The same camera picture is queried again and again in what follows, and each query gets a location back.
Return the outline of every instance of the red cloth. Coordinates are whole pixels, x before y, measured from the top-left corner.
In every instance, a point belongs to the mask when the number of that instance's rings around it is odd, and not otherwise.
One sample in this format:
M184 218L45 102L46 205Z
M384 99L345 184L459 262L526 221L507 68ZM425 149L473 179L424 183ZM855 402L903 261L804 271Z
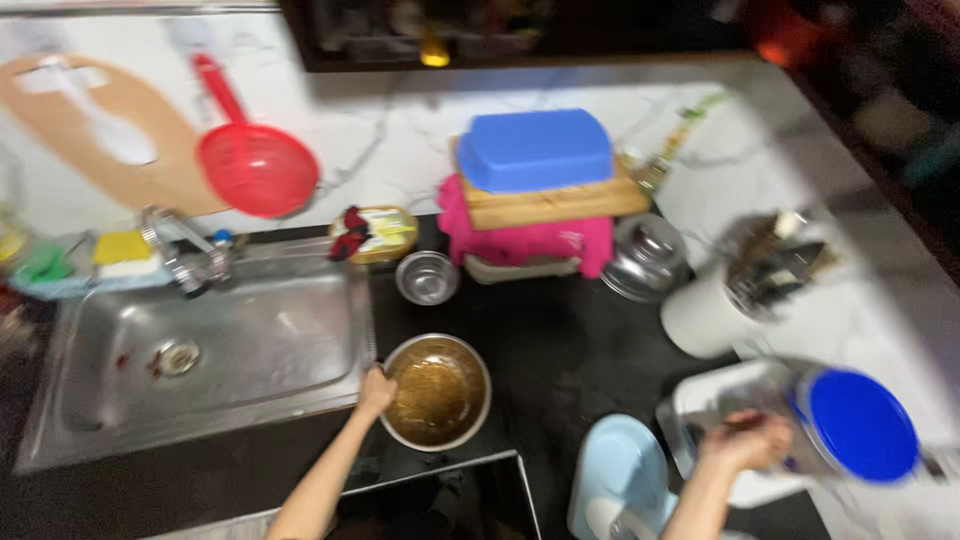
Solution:
M437 204L444 209L437 223L450 236L450 258L458 266L467 254L502 266L522 265L530 256L578 257L580 273L593 279L600 277L613 256L610 217L475 231L457 174L446 177L437 194Z

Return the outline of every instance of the red strainer handle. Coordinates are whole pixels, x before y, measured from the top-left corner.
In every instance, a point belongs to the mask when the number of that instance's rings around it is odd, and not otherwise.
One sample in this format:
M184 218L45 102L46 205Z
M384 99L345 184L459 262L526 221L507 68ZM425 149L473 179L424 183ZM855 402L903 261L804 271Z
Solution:
M200 78L204 80L206 89L216 98L217 103L220 104L220 109L224 111L230 122L246 124L247 117L244 116L243 109L240 109L240 104L233 97L233 92L227 85L227 80L224 79L220 65L206 53L197 53L193 55L192 60L197 75L200 75Z

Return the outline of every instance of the red colander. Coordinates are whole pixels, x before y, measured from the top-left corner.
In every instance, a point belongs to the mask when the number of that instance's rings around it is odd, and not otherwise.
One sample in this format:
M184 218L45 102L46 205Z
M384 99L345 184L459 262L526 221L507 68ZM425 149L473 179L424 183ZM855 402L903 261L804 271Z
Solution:
M209 55L193 55L193 66L229 119L197 146L213 190L227 204L257 217L277 217L306 204L320 178L310 151L281 130L249 123Z

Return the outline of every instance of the sink drain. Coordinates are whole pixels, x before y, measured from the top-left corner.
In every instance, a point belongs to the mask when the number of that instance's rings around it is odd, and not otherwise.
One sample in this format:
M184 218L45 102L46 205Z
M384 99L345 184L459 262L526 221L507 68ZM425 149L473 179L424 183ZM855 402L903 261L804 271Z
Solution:
M193 341L171 339L156 351L154 361L149 366L154 377L176 377L193 367L200 359L200 347Z

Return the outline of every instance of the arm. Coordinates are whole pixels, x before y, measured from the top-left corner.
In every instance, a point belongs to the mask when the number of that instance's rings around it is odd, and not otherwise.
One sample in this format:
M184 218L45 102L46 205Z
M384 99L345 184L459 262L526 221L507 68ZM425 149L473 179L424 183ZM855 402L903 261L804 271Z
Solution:
M660 540L716 540L727 521L727 499L736 476L782 457L792 434L779 416L746 410L727 417L704 437L693 476Z
M395 393L395 381L387 380L378 367L370 370L360 390L360 402L347 424L287 497L264 540L320 540L323 537L360 445Z

